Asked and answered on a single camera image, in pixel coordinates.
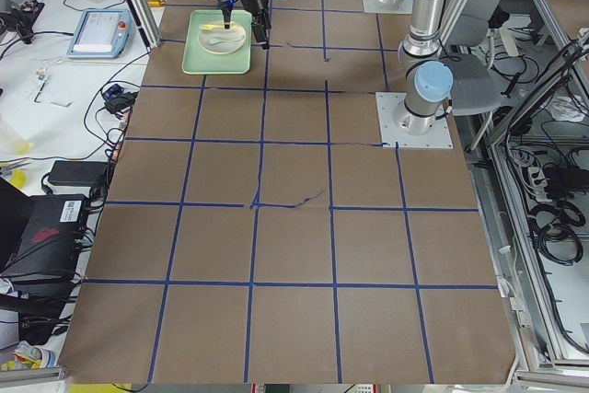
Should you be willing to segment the yellow plastic fork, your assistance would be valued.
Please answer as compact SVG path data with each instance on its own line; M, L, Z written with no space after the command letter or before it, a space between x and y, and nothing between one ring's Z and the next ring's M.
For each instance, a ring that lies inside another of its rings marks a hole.
M211 30L211 29L231 29L237 27L239 24L236 22L219 22L219 23L208 23L199 25L200 29Z

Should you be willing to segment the white round plate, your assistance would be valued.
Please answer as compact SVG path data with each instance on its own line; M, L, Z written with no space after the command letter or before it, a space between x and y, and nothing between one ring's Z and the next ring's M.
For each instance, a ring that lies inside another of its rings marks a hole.
M228 43L221 43L217 45L209 45L206 42L214 36L227 36L227 35L240 35L244 36L245 39L238 42L228 42ZM247 33L246 30L241 26L238 25L235 28L231 29L211 29L211 30L203 30L199 27L199 34L198 34L198 42L201 47L210 53L217 54L217 55L225 55L232 52L236 52L240 49L246 40Z

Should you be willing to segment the pale green plastic spoon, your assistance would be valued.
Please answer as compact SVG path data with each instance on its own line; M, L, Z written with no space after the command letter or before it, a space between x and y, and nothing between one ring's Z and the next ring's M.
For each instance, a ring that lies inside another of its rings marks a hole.
M245 37L240 35L214 36L211 37L206 43L209 45L217 45L221 43L238 42L244 39Z

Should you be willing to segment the light green tray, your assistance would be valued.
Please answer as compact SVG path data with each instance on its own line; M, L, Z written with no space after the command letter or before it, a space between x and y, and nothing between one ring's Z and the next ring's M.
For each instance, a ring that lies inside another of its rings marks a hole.
M231 20L241 25L247 33L244 45L236 52L217 55L205 51L198 42L199 25L223 21L219 10L195 10L191 13L182 61L182 71L189 75L245 74L250 67L252 15L244 10L234 10Z

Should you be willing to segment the blue teach pendant near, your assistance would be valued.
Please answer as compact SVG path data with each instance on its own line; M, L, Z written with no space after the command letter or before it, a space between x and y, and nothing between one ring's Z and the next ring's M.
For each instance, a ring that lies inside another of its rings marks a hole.
M83 12L66 56L71 59L116 58L132 29L128 9L87 9Z

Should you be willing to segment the black power adapter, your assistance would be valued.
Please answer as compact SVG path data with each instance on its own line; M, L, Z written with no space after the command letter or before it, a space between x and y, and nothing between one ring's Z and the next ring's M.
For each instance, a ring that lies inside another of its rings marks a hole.
M106 169L106 162L57 160L48 181L54 186L90 187L105 174Z

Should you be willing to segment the black computer box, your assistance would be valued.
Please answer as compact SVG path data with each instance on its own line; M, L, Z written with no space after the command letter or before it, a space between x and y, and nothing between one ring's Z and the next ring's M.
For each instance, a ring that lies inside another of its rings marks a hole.
M1 276L13 282L74 276L88 200L82 194L27 196L1 181Z

